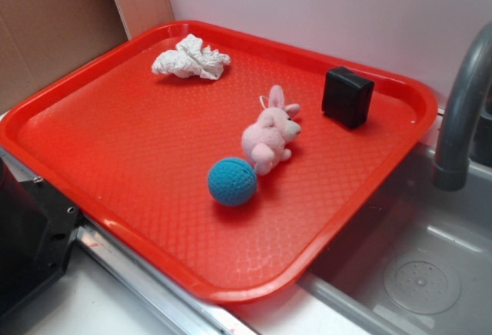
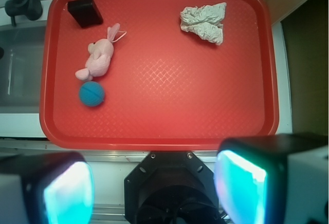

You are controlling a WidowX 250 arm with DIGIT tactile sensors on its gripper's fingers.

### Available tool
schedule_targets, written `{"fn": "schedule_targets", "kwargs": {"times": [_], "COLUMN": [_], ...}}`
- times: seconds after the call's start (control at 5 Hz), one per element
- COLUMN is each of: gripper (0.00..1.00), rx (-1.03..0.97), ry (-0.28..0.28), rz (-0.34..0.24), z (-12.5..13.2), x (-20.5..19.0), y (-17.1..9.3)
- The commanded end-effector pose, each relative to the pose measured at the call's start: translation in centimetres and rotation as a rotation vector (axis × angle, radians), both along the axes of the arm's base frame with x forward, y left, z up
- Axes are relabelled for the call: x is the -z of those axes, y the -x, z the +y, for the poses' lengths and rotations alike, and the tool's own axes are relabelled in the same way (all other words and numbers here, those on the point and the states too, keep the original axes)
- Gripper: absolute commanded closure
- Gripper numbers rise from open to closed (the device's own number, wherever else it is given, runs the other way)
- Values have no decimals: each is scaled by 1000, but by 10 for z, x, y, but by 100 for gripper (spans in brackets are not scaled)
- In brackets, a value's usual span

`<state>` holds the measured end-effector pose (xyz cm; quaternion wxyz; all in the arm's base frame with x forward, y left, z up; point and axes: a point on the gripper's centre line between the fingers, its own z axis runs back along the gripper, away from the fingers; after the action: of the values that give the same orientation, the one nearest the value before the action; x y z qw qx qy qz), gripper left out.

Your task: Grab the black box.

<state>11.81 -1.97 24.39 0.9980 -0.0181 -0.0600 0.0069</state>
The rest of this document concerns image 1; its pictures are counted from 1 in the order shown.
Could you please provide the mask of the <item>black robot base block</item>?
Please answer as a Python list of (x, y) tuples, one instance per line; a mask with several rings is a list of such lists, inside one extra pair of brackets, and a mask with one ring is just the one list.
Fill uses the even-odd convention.
[(61, 278), (81, 220), (47, 181), (17, 181), (1, 163), (1, 319)]

